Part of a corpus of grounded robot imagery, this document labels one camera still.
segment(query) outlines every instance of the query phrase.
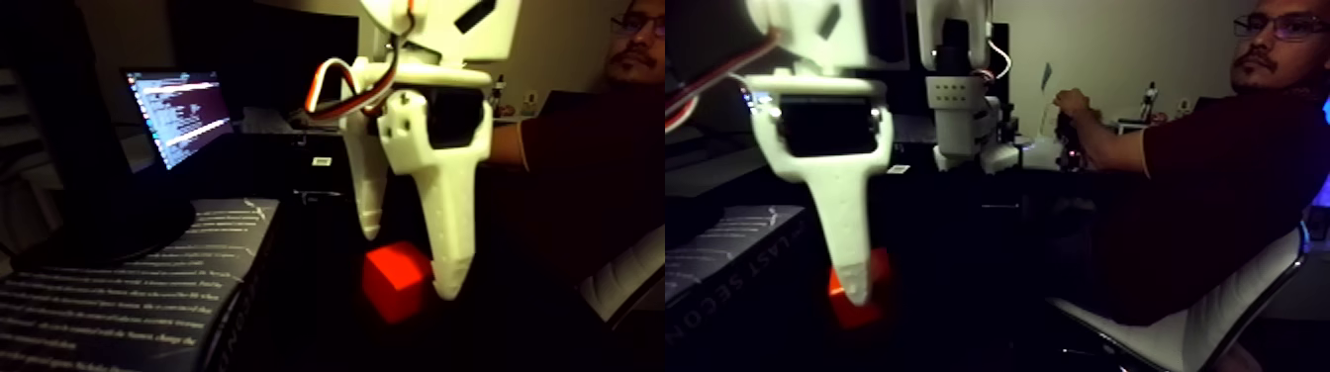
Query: mustache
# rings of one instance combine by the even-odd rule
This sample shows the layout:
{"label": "mustache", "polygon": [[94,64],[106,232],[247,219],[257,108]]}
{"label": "mustache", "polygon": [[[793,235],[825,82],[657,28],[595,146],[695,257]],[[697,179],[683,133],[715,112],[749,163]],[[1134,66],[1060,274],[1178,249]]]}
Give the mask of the mustache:
{"label": "mustache", "polygon": [[648,56],[645,50],[636,50],[636,49],[628,49],[628,50],[620,52],[618,54],[614,54],[614,57],[610,61],[613,61],[613,62],[621,62],[621,61],[628,60],[628,58],[642,61],[648,66],[652,66],[652,68],[656,66],[656,58],[652,58],[650,56]]}
{"label": "mustache", "polygon": [[1274,62],[1274,60],[1270,60],[1269,54],[1254,53],[1254,52],[1248,52],[1246,54],[1242,54],[1241,58],[1237,58],[1236,61],[1233,61],[1233,66],[1241,66],[1242,64],[1246,64],[1246,62],[1256,62],[1256,64],[1258,64],[1261,66],[1265,66],[1265,68],[1270,69],[1271,72],[1278,68],[1278,65]]}

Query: computer monitor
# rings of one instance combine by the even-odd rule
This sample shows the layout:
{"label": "computer monitor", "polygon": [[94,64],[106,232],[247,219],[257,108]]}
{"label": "computer monitor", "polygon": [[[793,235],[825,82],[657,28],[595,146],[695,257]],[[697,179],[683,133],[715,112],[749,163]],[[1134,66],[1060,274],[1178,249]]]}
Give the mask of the computer monitor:
{"label": "computer monitor", "polygon": [[231,133],[217,72],[130,70],[125,80],[168,170]]}

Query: red block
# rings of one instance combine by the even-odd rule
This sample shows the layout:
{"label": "red block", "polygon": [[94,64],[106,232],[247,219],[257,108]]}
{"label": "red block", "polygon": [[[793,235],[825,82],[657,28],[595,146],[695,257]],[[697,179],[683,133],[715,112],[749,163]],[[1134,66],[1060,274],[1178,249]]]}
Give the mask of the red block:
{"label": "red block", "polygon": [[886,299],[880,295],[886,294],[887,291],[883,291],[883,288],[891,284],[891,264],[887,260],[886,250],[876,248],[870,252],[868,275],[868,280],[872,282],[872,296],[868,298],[868,303],[858,307],[850,302],[850,298],[845,296],[841,279],[835,276],[835,268],[831,270],[827,298],[831,299],[831,310],[835,311],[835,318],[841,323],[842,329],[859,328],[884,318],[882,304]]}
{"label": "red block", "polygon": [[431,276],[430,259],[411,243],[399,242],[364,255],[360,288],[379,316],[396,324],[420,311]]}

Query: man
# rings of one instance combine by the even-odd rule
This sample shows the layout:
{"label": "man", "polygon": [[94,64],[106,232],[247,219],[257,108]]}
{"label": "man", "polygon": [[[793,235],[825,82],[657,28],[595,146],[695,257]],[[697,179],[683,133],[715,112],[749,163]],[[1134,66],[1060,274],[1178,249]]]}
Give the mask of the man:
{"label": "man", "polygon": [[1060,263],[1075,270],[1049,282],[1073,284],[1056,295],[1123,324],[1152,324],[1298,225],[1330,171],[1326,20],[1330,1],[1260,1],[1234,21],[1237,96],[1141,132],[1116,136],[1079,89],[1057,94],[1092,167],[1129,179],[1095,199],[1089,243],[1061,248],[1064,258],[1088,252]]}
{"label": "man", "polygon": [[489,163],[523,171],[491,173],[477,210],[569,284],[664,223],[664,16],[665,0],[636,0],[612,20],[608,92],[495,129]]}

